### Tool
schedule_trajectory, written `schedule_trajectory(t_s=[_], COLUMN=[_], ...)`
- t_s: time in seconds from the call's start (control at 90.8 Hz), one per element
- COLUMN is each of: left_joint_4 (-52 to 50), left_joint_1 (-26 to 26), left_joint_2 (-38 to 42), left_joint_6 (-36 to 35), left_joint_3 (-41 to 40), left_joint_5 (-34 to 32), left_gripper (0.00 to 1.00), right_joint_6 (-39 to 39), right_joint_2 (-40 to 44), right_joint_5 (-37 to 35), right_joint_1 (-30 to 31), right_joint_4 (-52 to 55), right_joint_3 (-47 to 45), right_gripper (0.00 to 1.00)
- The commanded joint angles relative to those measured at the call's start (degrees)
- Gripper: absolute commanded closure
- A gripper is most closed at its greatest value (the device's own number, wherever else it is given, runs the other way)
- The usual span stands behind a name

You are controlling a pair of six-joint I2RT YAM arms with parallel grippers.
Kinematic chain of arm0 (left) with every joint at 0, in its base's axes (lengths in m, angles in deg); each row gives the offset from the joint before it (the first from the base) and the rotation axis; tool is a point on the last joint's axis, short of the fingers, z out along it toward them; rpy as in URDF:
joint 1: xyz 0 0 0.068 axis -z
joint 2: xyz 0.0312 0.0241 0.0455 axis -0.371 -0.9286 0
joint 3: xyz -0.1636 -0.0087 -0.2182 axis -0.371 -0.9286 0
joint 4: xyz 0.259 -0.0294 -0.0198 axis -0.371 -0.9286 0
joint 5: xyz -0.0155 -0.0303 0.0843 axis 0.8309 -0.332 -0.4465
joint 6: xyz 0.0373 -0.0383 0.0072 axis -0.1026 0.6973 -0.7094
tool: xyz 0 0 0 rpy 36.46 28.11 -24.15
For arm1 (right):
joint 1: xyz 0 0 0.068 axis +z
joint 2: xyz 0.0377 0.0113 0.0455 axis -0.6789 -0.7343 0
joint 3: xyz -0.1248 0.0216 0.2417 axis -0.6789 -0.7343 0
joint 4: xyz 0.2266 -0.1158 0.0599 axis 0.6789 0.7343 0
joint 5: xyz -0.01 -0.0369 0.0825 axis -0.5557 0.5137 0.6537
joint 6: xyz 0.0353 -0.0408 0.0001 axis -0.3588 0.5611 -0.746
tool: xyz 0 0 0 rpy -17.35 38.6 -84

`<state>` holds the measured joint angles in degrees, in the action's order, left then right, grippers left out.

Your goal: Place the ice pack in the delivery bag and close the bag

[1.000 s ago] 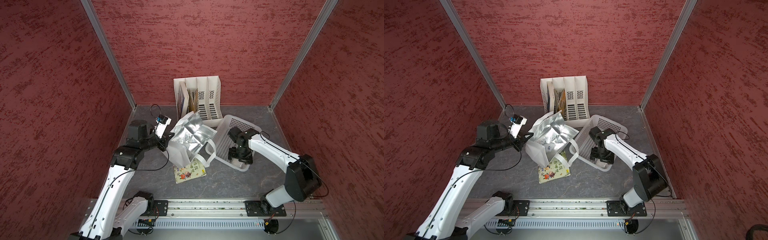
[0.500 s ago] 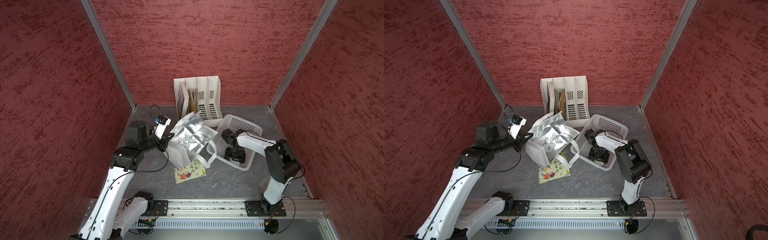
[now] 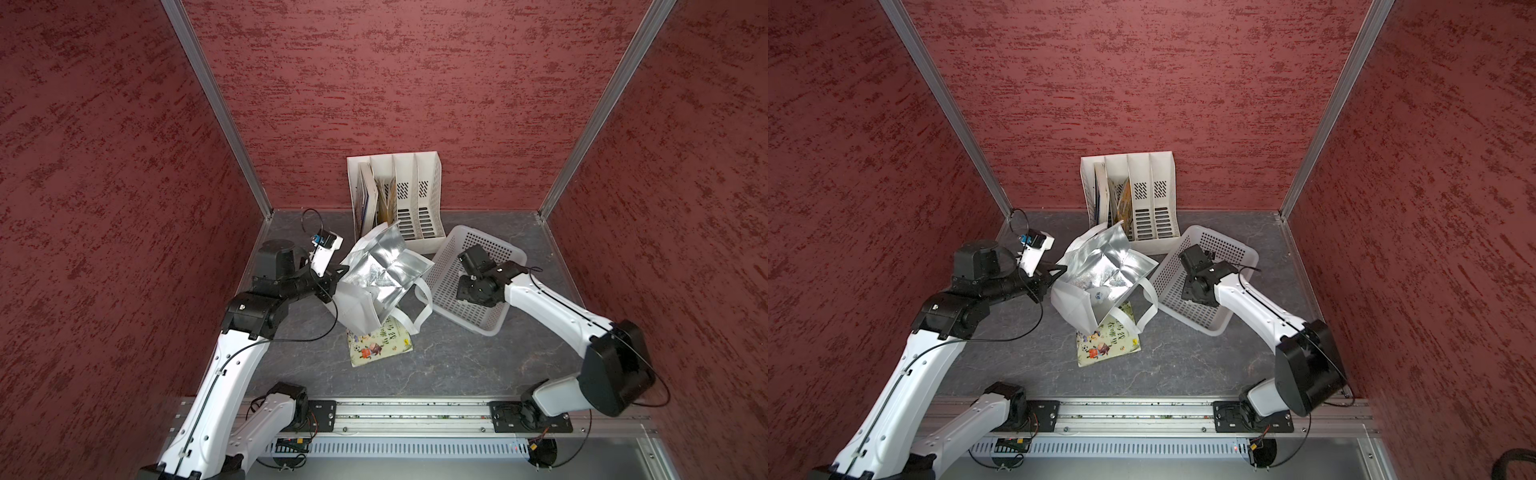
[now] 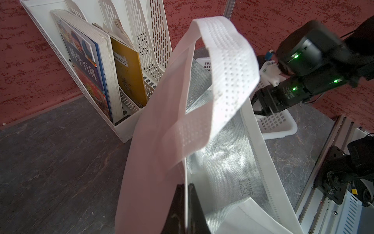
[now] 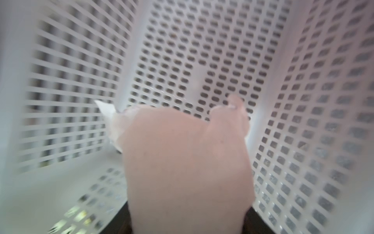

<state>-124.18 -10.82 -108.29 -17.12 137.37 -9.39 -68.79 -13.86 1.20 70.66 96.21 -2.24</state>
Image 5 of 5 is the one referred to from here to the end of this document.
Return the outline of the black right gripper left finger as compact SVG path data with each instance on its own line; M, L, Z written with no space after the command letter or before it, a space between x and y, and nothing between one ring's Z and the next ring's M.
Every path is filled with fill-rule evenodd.
M100 234L131 234L131 215L128 202L124 204Z

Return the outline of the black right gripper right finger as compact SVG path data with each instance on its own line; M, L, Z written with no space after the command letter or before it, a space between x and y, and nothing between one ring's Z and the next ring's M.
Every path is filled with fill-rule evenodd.
M243 234L275 234L251 207L244 216Z

